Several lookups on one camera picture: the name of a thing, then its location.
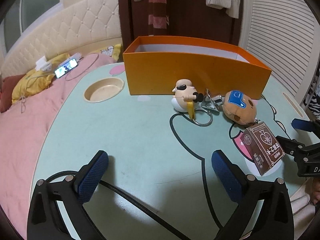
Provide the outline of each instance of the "silver bolt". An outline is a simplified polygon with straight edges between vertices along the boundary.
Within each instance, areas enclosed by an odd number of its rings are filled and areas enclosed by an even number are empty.
[[[41,186],[43,183],[44,183],[44,180],[43,180],[43,179],[40,179],[40,180],[37,181],[37,185],[38,185],[38,186]]]
[[[73,180],[73,176],[72,175],[68,175],[65,178],[66,181],[72,181]]]
[[[252,174],[248,174],[247,175],[247,179],[250,180],[250,181],[254,181],[256,179],[256,177],[253,176]]]
[[[278,181],[279,184],[284,184],[284,180],[281,179],[281,178],[278,178],[277,181]]]

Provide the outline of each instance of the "open box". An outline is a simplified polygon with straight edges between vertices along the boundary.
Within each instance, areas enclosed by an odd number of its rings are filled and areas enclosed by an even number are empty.
[[[123,58],[131,95],[171,95],[177,80],[189,79],[199,93],[240,90],[259,99],[271,74],[238,46],[189,37],[138,37]]]

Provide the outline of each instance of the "phone screen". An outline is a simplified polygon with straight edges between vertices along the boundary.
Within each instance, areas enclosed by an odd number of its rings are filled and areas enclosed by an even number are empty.
[[[65,73],[69,72],[71,69],[78,65],[75,59],[70,60],[69,62],[65,63],[63,66],[58,68],[54,73],[56,74],[57,78],[62,77]]]

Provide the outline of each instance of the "white slatted door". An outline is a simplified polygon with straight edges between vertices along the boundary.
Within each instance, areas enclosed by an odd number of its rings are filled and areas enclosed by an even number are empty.
[[[252,0],[247,50],[301,103],[320,51],[320,28],[304,0]]]

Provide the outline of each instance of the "table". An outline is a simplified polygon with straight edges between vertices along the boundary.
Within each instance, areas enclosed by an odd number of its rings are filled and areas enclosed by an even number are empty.
[[[241,128],[222,112],[213,116],[212,125],[196,126],[175,112],[170,103],[172,96],[130,96],[125,72],[117,76],[125,82],[120,94],[100,103],[84,101],[85,89],[111,76],[110,70],[117,65],[88,73],[74,88],[45,140],[32,192],[39,179],[59,171],[78,171],[98,150],[104,150],[109,155],[109,167],[103,180],[134,196],[190,239],[206,240],[213,239],[218,232],[213,212],[224,225],[236,208],[213,171],[211,156],[215,150],[221,149],[245,174],[268,181],[283,178],[290,195],[305,181],[297,177],[297,165],[288,155],[260,177],[239,139]],[[291,121],[301,116],[283,92],[289,94],[270,77],[263,92],[265,99],[257,101],[257,118],[275,136],[289,136],[306,145],[319,142],[314,134],[291,127]],[[200,112],[196,117],[203,123],[209,118]],[[173,130],[193,154],[180,144]],[[210,211],[208,203],[212,203],[214,211]],[[246,232],[252,229],[261,204]],[[59,207],[71,236],[79,239],[61,203]],[[101,185],[84,207],[107,239],[178,239]]]

